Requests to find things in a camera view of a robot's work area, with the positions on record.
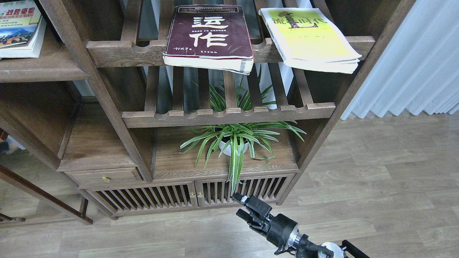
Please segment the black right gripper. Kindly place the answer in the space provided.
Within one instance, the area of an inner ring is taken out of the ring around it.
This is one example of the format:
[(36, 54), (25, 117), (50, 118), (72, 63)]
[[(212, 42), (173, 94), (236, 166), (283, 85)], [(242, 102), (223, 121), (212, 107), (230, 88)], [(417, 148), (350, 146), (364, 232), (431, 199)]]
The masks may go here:
[(239, 209), (236, 215), (249, 224), (249, 228), (266, 237), (266, 239), (280, 249), (296, 248), (300, 241), (297, 222), (283, 214), (273, 216), (272, 207), (256, 196), (246, 196), (234, 193), (232, 199), (245, 205), (249, 211)]

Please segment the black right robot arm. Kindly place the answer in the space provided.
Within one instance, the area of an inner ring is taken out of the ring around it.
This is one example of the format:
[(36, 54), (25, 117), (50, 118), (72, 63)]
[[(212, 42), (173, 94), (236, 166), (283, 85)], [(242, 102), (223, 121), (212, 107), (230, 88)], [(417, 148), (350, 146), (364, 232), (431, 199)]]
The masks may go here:
[(244, 219), (249, 227), (277, 247), (274, 255), (290, 253), (296, 258), (346, 258), (346, 252), (355, 258), (367, 258), (368, 256), (343, 240), (342, 245), (333, 242), (324, 242), (316, 245), (308, 240), (308, 235), (301, 234), (297, 228), (297, 222), (283, 214), (273, 216), (270, 214), (271, 206), (256, 196), (243, 196), (236, 192), (232, 199), (242, 204), (248, 213), (239, 209), (237, 216)]

